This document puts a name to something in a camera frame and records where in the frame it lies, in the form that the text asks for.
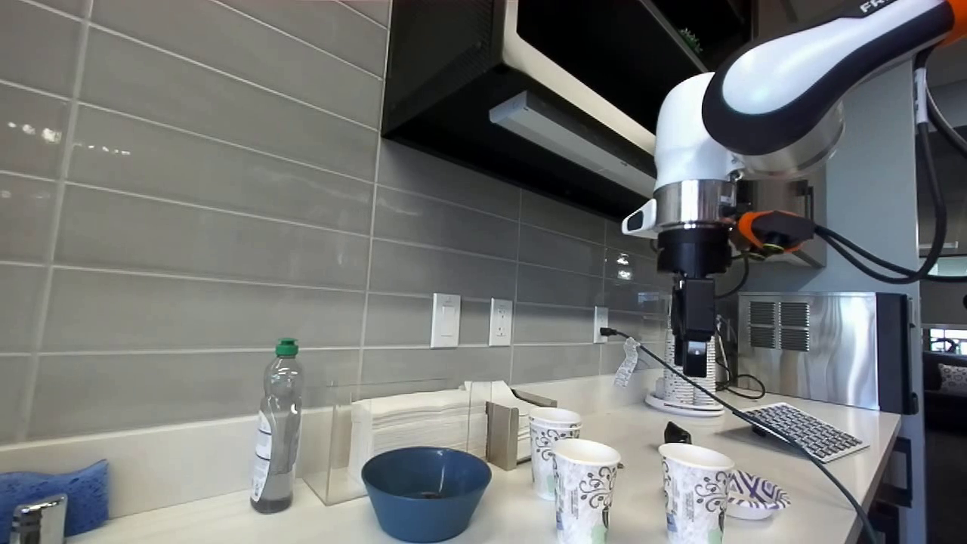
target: cable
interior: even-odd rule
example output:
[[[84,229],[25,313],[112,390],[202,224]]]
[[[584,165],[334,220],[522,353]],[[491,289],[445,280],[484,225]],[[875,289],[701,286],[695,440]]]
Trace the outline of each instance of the cable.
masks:
[[[929,89],[929,116],[931,116],[931,124],[937,128],[937,133],[967,156],[967,138],[943,118],[934,94]]]
[[[934,165],[934,152],[931,152],[931,133],[923,124],[919,124],[919,146],[920,146],[920,156],[923,156],[923,168],[929,168],[929,197],[934,204],[934,240],[931,240],[931,250],[923,257],[923,263],[919,268],[904,268],[897,263],[887,263],[864,248],[858,248],[854,242],[850,242],[846,235],[816,224],[816,235],[825,240],[846,263],[851,263],[858,271],[884,280],[884,284],[912,284],[912,280],[967,280],[967,275],[931,275],[931,268],[937,266],[937,260],[943,257],[943,242],[946,242],[946,204],[943,204],[943,188],[937,178],[937,165]],[[864,257],[867,263],[887,268],[893,275],[875,271],[867,263],[860,263],[858,257]]]
[[[601,328],[601,334],[630,339],[629,333],[608,328],[608,326]],[[657,358],[659,365],[664,365],[675,377],[693,383],[693,387],[695,387],[697,392],[705,392],[708,398],[720,401],[720,406],[721,406],[725,411],[732,411],[737,419],[743,419],[743,423],[750,423],[750,426],[765,426],[768,432],[779,435],[786,443],[792,443],[801,455],[808,455],[808,459],[846,494],[846,501],[851,503],[854,518],[858,518],[860,527],[864,527],[867,540],[875,544],[875,532],[874,532],[874,527],[871,527],[867,510],[864,510],[864,508],[854,501],[854,494],[851,494],[809,451],[805,451],[792,435],[786,435],[781,428],[769,426],[769,423],[765,423],[765,419],[755,419],[755,423],[753,423],[753,418],[745,418],[741,407],[733,407],[733,406],[725,401],[721,397],[709,392],[709,390],[701,387],[697,380],[687,377],[682,371],[677,371],[668,358],[662,358],[657,350],[644,346],[640,341],[638,341],[638,350],[647,353],[647,357],[652,357],[652,358]]]
[[[750,250],[743,250],[743,271],[741,271],[741,277],[737,277],[733,286],[727,286],[725,293],[717,293],[717,299],[733,297],[733,293],[750,280],[750,271],[753,271],[753,263],[750,263],[750,260],[753,260]]]
[[[725,380],[727,380],[727,353],[725,353],[725,341],[721,334],[712,334],[717,339],[717,365],[721,367]],[[732,375],[733,383],[737,380],[753,380],[757,390],[755,392],[745,392],[745,390],[737,390],[737,387],[725,387],[732,397],[741,397],[741,398],[765,398],[765,380],[757,380],[755,375],[743,375],[743,371],[733,371]]]

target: keyboard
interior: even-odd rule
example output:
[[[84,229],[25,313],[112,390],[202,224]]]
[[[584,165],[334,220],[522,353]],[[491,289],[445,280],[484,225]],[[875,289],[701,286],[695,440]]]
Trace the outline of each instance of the keyboard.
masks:
[[[786,401],[743,407],[743,414],[750,418],[753,428],[760,428],[779,440],[792,437],[820,462],[834,462],[867,446],[860,437],[840,432],[838,426],[828,426]]]

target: blue sponge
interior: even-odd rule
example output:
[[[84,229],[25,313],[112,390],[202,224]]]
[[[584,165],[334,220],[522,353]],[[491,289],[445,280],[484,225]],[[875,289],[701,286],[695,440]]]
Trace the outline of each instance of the blue sponge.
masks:
[[[109,519],[109,462],[100,459],[66,473],[0,470],[0,537],[12,528],[12,510],[49,494],[66,494],[66,535],[89,532]]]

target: gray tile backsplash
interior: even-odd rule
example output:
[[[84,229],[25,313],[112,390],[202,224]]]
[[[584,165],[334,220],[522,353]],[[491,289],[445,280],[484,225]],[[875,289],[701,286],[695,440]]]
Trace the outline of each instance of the gray tile backsplash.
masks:
[[[450,390],[461,380],[505,380],[508,346],[461,350],[364,350],[358,397],[390,397],[411,390]]]
[[[73,180],[364,232],[370,183],[81,108]]]
[[[520,266],[516,299],[544,304],[598,304],[601,275],[570,275],[568,268]]]
[[[0,176],[0,260],[41,260],[50,242],[58,188]]]
[[[69,12],[69,14],[84,14],[89,0],[36,0],[45,4],[50,10]]]
[[[0,79],[69,94],[81,24],[22,0],[0,4]]]
[[[514,260],[370,242],[370,289],[461,293],[476,299],[514,297]]]
[[[390,12],[0,7],[0,443],[252,414],[282,334],[309,406],[612,371],[591,304],[664,341],[617,220],[382,143]],[[433,293],[460,346],[429,346]]]
[[[394,0],[341,0],[341,4],[364,12],[379,24],[390,24],[394,17]]]
[[[358,344],[362,293],[58,271],[49,350]]]
[[[423,200],[394,188],[382,188],[375,235],[508,260],[516,248],[514,220],[476,215],[475,208]]]
[[[22,406],[28,397],[29,357],[0,357],[0,443],[18,437]]]
[[[262,0],[223,0],[239,12],[249,12],[279,30],[292,34],[331,57],[357,64],[383,76],[387,67],[387,28],[358,17],[354,10],[334,0],[288,0],[284,10]]]
[[[598,371],[598,346],[591,344],[522,344],[514,350],[509,380],[565,380]]]
[[[370,178],[375,130],[140,42],[89,34],[84,98]]]
[[[66,98],[0,80],[0,168],[53,178],[66,143],[66,111]]]
[[[45,357],[29,437],[69,432],[112,432],[188,419],[234,418],[261,398],[261,353],[109,353],[109,357]],[[358,365],[358,353],[306,350],[306,406],[319,406],[327,380],[341,380]]]
[[[45,271],[38,266],[0,266],[0,350],[34,346],[41,280]]]
[[[341,229],[69,188],[58,260],[100,268],[159,268],[362,289],[367,242]]]
[[[93,20],[367,128],[379,124],[379,76],[318,53],[218,4],[175,0],[172,10],[172,0],[98,0]]]

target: blue bowl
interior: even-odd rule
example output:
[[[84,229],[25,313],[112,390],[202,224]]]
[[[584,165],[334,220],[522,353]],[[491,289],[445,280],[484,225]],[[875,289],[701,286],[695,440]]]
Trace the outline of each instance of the blue bowl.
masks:
[[[362,466],[382,528],[400,540],[446,540],[470,523],[489,466],[446,446],[400,446]]]

